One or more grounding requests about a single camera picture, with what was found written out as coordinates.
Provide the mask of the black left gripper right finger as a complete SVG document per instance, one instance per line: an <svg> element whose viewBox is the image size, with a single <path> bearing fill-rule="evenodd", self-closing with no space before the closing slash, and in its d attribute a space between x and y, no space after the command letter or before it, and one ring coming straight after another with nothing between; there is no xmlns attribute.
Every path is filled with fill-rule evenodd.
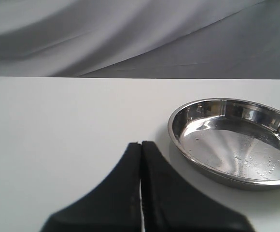
<svg viewBox="0 0 280 232"><path fill-rule="evenodd" d="M141 195L147 232L252 232L248 219L190 185L154 142L141 146Z"/></svg>

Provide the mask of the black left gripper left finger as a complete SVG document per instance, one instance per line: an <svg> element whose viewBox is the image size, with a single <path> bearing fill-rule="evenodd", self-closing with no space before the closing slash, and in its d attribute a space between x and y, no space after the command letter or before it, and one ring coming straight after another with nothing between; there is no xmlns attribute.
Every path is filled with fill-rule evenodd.
<svg viewBox="0 0 280 232"><path fill-rule="evenodd" d="M141 145L129 143L108 176L84 197L52 214L44 232L140 232Z"/></svg>

